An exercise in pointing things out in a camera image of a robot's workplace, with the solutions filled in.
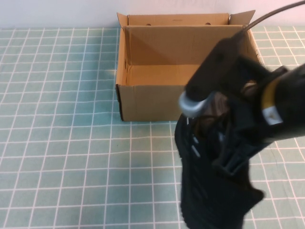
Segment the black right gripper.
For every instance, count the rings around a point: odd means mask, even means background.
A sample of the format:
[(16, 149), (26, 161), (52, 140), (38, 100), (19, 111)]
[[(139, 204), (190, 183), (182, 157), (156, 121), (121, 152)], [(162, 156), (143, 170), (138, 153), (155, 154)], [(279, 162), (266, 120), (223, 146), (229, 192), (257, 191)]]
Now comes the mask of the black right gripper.
[(267, 147), (270, 133), (263, 117), (262, 98), (274, 73), (244, 58), (233, 72), (246, 82), (240, 91), (242, 98), (217, 94), (211, 105), (216, 118), (209, 126), (209, 138), (221, 150), (212, 167), (225, 177), (234, 176), (249, 161), (251, 153)]

